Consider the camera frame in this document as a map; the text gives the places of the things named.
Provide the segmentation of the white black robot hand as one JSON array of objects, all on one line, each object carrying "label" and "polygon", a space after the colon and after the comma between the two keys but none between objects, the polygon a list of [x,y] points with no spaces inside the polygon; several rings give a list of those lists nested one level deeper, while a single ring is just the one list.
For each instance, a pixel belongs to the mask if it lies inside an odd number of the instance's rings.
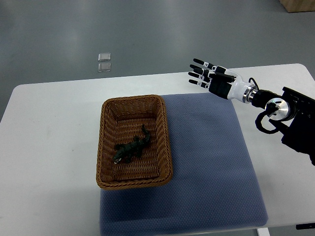
[{"label": "white black robot hand", "polygon": [[190,65],[193,71],[189,72],[189,82],[220,98],[250,103],[258,91],[257,85],[245,82],[241,75],[230,69],[200,59],[194,59],[193,62],[195,64]]}]

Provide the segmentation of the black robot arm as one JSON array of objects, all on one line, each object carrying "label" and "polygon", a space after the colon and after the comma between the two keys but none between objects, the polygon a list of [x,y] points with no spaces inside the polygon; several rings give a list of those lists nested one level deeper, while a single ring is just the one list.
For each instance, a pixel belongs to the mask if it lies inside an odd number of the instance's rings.
[{"label": "black robot arm", "polygon": [[283,87],[278,95],[268,90],[257,90],[249,102],[262,108],[255,125],[266,134],[281,132],[282,144],[307,154],[315,164],[315,100],[291,88]]}]

